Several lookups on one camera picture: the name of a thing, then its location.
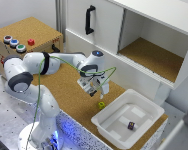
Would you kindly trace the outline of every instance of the cardboard box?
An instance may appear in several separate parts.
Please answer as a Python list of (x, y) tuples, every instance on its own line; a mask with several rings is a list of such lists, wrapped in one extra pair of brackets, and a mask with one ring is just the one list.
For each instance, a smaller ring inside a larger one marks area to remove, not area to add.
[[(16, 49), (4, 44), (4, 36), (6, 35), (19, 40), (20, 44), (26, 46), (27, 51), (25, 53), (17, 53)], [(28, 39), (34, 39), (35, 44), (28, 45)], [(3, 59), (8, 55), (16, 54), (23, 58), (26, 53), (30, 52), (45, 51), (50, 53), (53, 52), (53, 44), (63, 52), (63, 35), (34, 17), (0, 28), (0, 74), (5, 77)]]

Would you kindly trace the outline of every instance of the cabinet handle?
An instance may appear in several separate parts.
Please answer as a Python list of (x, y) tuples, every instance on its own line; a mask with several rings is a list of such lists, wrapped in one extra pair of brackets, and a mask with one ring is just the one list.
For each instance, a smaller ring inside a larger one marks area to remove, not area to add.
[(94, 30), (90, 28), (90, 19), (91, 19), (90, 12), (93, 10), (95, 10), (95, 7), (91, 5), (90, 8), (88, 8), (86, 11), (86, 28), (85, 29), (86, 29), (87, 35), (94, 32)]

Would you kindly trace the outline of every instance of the white robotic arm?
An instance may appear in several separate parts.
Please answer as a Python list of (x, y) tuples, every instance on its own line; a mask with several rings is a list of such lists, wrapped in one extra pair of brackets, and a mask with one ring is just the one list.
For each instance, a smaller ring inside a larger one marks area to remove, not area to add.
[[(45, 61), (40, 68), (40, 63), (44, 58)], [(10, 55), (4, 60), (4, 70), (7, 78), (5, 90), (10, 95), (24, 102), (35, 103), (38, 99), (39, 89), (38, 86), (31, 84), (33, 80), (32, 75), (38, 74), (39, 69), (41, 69), (41, 74), (54, 74), (58, 71), (60, 64), (65, 62), (72, 64), (79, 70), (81, 78), (77, 82), (85, 92), (91, 96), (98, 89), (101, 90), (101, 95), (109, 92), (107, 76), (103, 72), (104, 55), (100, 51), (93, 51), (88, 58), (83, 53), (47, 54), (34, 52), (26, 54), (23, 60), (18, 56)], [(54, 132), (57, 130), (55, 117), (60, 112), (56, 100), (43, 85), (40, 91), (39, 108), (41, 109), (40, 121), (33, 130), (30, 140), (30, 144), (36, 149), (43, 148), (43, 143), (54, 135)]]

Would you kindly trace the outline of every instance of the green cable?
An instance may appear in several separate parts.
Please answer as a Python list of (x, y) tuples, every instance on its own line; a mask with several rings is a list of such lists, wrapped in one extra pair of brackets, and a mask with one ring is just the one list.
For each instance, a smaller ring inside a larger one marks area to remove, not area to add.
[[(61, 59), (61, 58), (55, 57), (55, 56), (50, 56), (50, 57), (51, 57), (51, 58), (57, 58), (57, 59), (59, 59), (59, 60), (65, 62), (65, 63), (67, 63), (68, 65), (70, 65), (70, 66), (73, 67), (74, 69), (76, 69), (76, 70), (78, 70), (78, 71), (80, 71), (80, 72), (83, 72), (83, 73), (87, 73), (87, 74), (103, 73), (103, 72), (107, 72), (107, 71), (109, 71), (109, 70), (114, 69), (114, 70), (112, 71), (112, 73), (106, 78), (106, 80), (104, 80), (104, 82), (103, 82), (102, 84), (100, 84), (100, 86), (96, 89), (96, 91), (98, 91), (98, 90), (102, 87), (102, 85), (109, 79), (109, 77), (111, 77), (112, 74), (116, 71), (116, 67), (112, 67), (112, 68), (109, 68), (109, 69), (107, 69), (107, 70), (99, 71), (99, 72), (85, 72), (85, 71), (79, 70), (78, 68), (76, 68), (75, 66), (73, 66), (73, 65), (70, 64), (69, 62), (65, 61), (64, 59)], [(39, 66), (39, 73), (38, 73), (38, 90), (39, 90), (39, 92), (38, 92), (38, 100), (37, 100), (37, 105), (36, 105), (36, 111), (35, 111), (35, 115), (34, 115), (33, 125), (32, 125), (31, 131), (30, 131), (29, 136), (28, 136), (28, 139), (27, 139), (26, 150), (27, 150), (27, 146), (28, 146), (28, 141), (29, 141), (30, 135), (31, 135), (32, 130), (33, 130), (33, 128), (34, 128), (34, 124), (35, 124), (35, 121), (36, 121), (36, 115), (37, 115), (37, 112), (38, 112), (38, 105), (39, 105), (39, 102), (40, 102), (40, 72), (41, 72), (41, 66), (42, 66), (44, 60), (45, 60), (45, 58), (43, 58), (43, 60), (42, 60), (41, 63), (40, 63), (40, 66)]]

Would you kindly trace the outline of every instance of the brown work surface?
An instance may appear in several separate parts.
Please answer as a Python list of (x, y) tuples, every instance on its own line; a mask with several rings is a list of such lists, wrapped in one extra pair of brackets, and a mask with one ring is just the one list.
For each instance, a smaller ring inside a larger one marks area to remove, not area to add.
[[(125, 92), (125, 89), (110, 81), (110, 92), (107, 95), (104, 95), (104, 98), (101, 100), (99, 92), (97, 92), (94, 97), (90, 97), (86, 94), (77, 83), (79, 78), (80, 75), (75, 69), (67, 64), (62, 64), (57, 73), (49, 76), (41, 76), (41, 84), (49, 88), (57, 100), (59, 107), (63, 111), (69, 114), (72, 118), (82, 124), (113, 149), (117, 149), (98, 133), (97, 127), (91, 122), (91, 118), (100, 111), (97, 107), (99, 102), (103, 101), (106, 105), (108, 105), (119, 95)], [(38, 75), (34, 75), (32, 83), (34, 85), (38, 85)], [(139, 150), (166, 119), (167, 116), (163, 115), (131, 148), (131, 150)]]
[[(34, 17), (26, 18), (6, 27), (0, 28), (0, 41), (4, 42), (4, 36), (11, 35), (26, 46), (27, 51), (41, 46), (62, 34)], [(34, 39), (35, 44), (28, 45), (28, 39)]]
[(184, 60), (143, 38), (137, 39), (119, 53), (172, 82), (175, 82)]

